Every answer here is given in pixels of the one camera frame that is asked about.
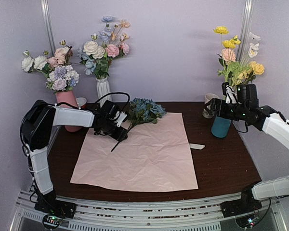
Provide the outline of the pink wrapping paper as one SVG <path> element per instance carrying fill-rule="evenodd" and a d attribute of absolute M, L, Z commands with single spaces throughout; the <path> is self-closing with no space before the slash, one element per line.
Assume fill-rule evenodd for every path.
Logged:
<path fill-rule="evenodd" d="M 130 192 L 197 190 L 182 114 L 137 125 L 120 144 L 89 129 L 70 183 Z"/>

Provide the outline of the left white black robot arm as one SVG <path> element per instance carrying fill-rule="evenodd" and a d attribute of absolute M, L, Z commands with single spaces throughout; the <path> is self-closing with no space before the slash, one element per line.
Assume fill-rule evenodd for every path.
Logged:
<path fill-rule="evenodd" d="M 54 126 L 92 128 L 96 134 L 108 135 L 121 142 L 127 138 L 122 123 L 128 114 L 107 100 L 99 109 L 84 109 L 66 102 L 49 104 L 37 100 L 24 116 L 20 126 L 23 152 L 28 157 L 37 201 L 35 209 L 59 218 L 73 218 L 76 204 L 57 200 L 51 181 L 47 153 Z"/>

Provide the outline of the cream yellow rose stem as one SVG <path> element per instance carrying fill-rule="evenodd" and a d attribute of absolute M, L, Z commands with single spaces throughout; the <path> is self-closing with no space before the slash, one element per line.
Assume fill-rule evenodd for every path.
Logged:
<path fill-rule="evenodd" d="M 235 81 L 238 84 L 248 84 L 252 83 L 257 76 L 262 75 L 265 72 L 265 67 L 263 64 L 257 63 L 256 61 L 251 61 L 243 71 L 241 71 Z"/>

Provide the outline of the small yellow flower stem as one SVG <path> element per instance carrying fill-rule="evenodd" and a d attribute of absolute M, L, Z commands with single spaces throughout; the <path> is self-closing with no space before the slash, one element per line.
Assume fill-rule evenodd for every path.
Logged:
<path fill-rule="evenodd" d="M 238 38 L 238 35 L 232 37 L 228 40 L 223 40 L 223 35 L 227 35 L 229 30 L 226 26 L 217 26 L 214 28 L 214 33 L 219 34 L 221 38 L 221 50 L 225 48 L 231 48 L 235 51 L 236 47 L 241 44 L 241 41 Z"/>

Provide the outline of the cream printed ribbon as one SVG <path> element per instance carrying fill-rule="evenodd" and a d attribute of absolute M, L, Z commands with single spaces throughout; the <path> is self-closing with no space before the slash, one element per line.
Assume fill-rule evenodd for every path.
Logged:
<path fill-rule="evenodd" d="M 202 149 L 204 149 L 205 145 L 190 143 L 189 147 L 191 149 L 202 150 Z"/>

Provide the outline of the blue hydrangea stem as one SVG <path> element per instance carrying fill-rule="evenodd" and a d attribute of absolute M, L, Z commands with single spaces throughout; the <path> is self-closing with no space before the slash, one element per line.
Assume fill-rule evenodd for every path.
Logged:
<path fill-rule="evenodd" d="M 152 123 L 156 124 L 159 118 L 166 114 L 165 108 L 157 104 L 152 99 L 134 98 L 130 101 L 128 120 L 130 125 L 127 134 L 137 125 Z"/>

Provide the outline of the pink peony stem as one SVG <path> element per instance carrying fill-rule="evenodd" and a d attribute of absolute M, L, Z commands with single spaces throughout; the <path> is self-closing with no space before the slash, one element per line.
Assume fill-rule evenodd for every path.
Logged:
<path fill-rule="evenodd" d="M 223 66 L 224 70 L 227 69 L 227 66 L 231 62 L 236 61 L 235 51 L 231 48 L 225 48 L 221 50 L 219 54 L 219 62 Z"/>

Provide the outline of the white carnation stem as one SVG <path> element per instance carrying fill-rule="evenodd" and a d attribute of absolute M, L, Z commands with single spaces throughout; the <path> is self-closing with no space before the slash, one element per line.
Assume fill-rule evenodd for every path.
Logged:
<path fill-rule="evenodd" d="M 244 52 L 242 59 L 240 60 L 240 65 L 239 67 L 244 67 L 248 65 L 248 62 L 251 58 L 254 58 L 257 56 L 258 54 L 258 50 L 259 45 L 260 45 L 260 41 L 261 41 L 261 37 L 249 32 L 249 44 L 248 44 L 248 48 L 247 51 Z"/>

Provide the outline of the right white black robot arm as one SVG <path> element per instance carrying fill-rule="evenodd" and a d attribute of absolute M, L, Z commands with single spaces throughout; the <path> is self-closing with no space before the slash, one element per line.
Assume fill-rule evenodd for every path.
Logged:
<path fill-rule="evenodd" d="M 221 204 L 223 217 L 254 212 L 277 198 L 289 198 L 289 120 L 268 105 L 261 105 L 254 84 L 222 84 L 222 96 L 204 105 L 213 117 L 229 119 L 241 128 L 242 138 L 260 180 L 241 190 L 240 198 Z"/>

